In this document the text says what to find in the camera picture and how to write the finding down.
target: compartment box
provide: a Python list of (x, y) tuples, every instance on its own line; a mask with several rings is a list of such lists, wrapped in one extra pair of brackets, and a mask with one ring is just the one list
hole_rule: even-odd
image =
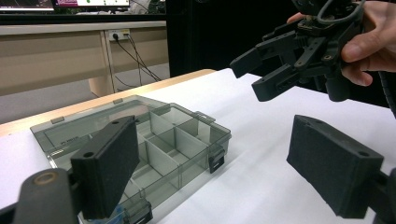
[(138, 223), (209, 168), (224, 163), (231, 133), (212, 118), (142, 96), (120, 99), (31, 128), (52, 167), (68, 170), (70, 158), (110, 121), (135, 115), (140, 162), (108, 219), (84, 223)]

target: electrical socket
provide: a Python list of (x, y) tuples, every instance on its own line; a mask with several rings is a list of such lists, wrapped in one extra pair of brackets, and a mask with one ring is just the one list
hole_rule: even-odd
[(130, 35), (129, 29), (121, 29), (121, 30), (108, 30), (108, 39), (110, 41), (116, 41), (114, 35), (119, 37), (119, 40), (128, 39), (128, 35)]

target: floor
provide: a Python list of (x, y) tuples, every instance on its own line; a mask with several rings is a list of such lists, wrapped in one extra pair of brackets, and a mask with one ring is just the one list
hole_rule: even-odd
[[(148, 69), (160, 79), (170, 77), (168, 63), (151, 66)], [(116, 77), (118, 91), (155, 81), (139, 69), (117, 73)], [(97, 97), (90, 91), (88, 80), (0, 96), (0, 124), (95, 98)]]

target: white table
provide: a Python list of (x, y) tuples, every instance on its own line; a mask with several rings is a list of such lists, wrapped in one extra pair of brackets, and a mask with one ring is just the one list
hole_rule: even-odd
[[(204, 172), (153, 210), (150, 223), (372, 223), (342, 219), (287, 162), (296, 114), (321, 119), (385, 157), (396, 167), (396, 120), (389, 109), (354, 101), (334, 103), (301, 88), (258, 102), (253, 75), (235, 78), (225, 69), (143, 96), (201, 111), (231, 130), (225, 164)], [(18, 200), (21, 182), (49, 168), (29, 130), (0, 138), (0, 207)]]

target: monitor screen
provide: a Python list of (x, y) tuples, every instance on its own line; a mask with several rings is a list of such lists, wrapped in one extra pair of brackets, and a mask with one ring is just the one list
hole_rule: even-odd
[(51, 0), (0, 0), (0, 11), (53, 11)]
[(54, 0), (53, 4), (55, 7), (128, 7), (129, 0)]

